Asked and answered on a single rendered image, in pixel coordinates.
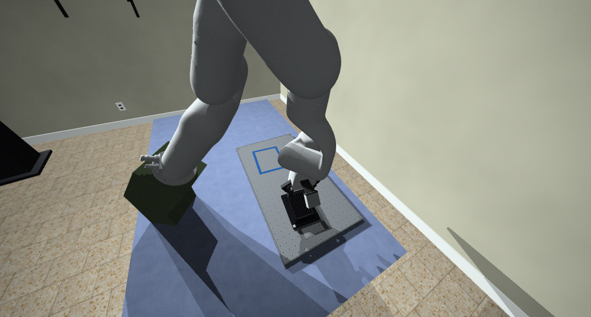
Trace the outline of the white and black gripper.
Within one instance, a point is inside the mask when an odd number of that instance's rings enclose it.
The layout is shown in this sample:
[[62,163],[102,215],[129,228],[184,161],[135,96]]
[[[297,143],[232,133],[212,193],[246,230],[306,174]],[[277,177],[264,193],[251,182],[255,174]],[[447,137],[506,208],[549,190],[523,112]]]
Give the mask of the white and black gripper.
[[[283,191],[287,192],[287,196],[290,198],[290,201],[293,199],[293,191],[294,190],[301,190],[303,189],[301,185],[302,180],[309,179],[309,182],[312,184],[313,189],[317,186],[320,181],[313,180],[309,177],[305,177],[297,172],[290,171],[289,172],[289,181],[283,183],[281,188]],[[290,189],[290,187],[292,189]]]

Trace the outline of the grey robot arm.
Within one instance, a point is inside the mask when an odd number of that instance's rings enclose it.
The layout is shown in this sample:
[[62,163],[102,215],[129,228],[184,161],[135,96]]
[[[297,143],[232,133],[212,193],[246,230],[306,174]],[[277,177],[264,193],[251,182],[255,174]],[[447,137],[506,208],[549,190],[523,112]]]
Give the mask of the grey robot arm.
[[198,99],[182,115],[167,149],[140,157],[152,162],[145,168],[158,181],[169,186],[190,182],[224,136],[247,80],[247,41],[288,89],[287,116],[302,130],[279,151],[279,165],[317,181],[328,176],[336,139],[326,108],[341,54],[309,0],[198,0],[190,69]]

